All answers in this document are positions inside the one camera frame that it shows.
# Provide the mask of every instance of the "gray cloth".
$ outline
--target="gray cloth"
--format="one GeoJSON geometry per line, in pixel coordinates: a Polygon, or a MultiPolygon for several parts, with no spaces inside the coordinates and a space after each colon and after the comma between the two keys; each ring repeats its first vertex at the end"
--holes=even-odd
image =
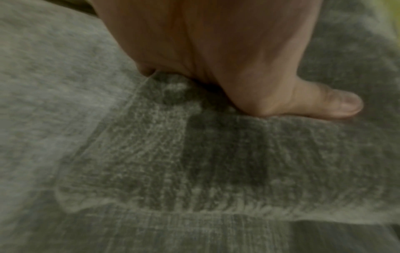
{"type": "Polygon", "coordinates": [[[400,50],[361,1],[326,1],[300,68],[362,96],[342,122],[254,119],[220,90],[143,79],[73,10],[0,14],[0,252],[399,251],[382,224],[400,223],[400,50]]]}

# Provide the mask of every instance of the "hand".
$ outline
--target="hand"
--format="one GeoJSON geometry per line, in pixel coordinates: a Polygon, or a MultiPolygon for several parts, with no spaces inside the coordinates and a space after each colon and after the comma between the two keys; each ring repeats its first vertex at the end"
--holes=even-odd
{"type": "Polygon", "coordinates": [[[354,93],[297,76],[323,0],[92,0],[145,76],[179,73],[220,85],[243,112],[354,116],[354,93]]]}

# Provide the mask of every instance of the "finger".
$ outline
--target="finger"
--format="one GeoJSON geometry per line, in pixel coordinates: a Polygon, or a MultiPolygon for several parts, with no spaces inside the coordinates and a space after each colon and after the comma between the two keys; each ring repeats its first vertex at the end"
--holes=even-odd
{"type": "Polygon", "coordinates": [[[144,75],[145,77],[149,77],[155,72],[154,68],[151,68],[151,67],[149,67],[145,64],[141,64],[141,63],[136,63],[136,68],[139,71],[139,73],[144,75]]]}
{"type": "Polygon", "coordinates": [[[342,119],[356,115],[363,109],[362,99],[351,92],[334,90],[327,85],[298,78],[281,111],[323,119],[342,119]]]}

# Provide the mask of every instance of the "textured fabric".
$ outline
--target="textured fabric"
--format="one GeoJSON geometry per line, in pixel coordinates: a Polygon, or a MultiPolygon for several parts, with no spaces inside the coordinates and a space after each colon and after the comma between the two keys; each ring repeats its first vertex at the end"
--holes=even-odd
{"type": "Polygon", "coordinates": [[[300,68],[363,97],[343,122],[258,120],[143,79],[73,10],[0,14],[0,252],[399,252],[381,224],[400,223],[400,52],[360,1],[325,3],[300,68]]]}

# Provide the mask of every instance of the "fingernail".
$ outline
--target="fingernail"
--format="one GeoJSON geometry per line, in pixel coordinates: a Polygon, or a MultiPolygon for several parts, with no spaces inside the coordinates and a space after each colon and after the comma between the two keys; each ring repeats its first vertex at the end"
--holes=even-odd
{"type": "Polygon", "coordinates": [[[338,90],[342,97],[340,110],[343,112],[356,112],[363,108],[363,100],[356,94],[348,91],[338,90]]]}

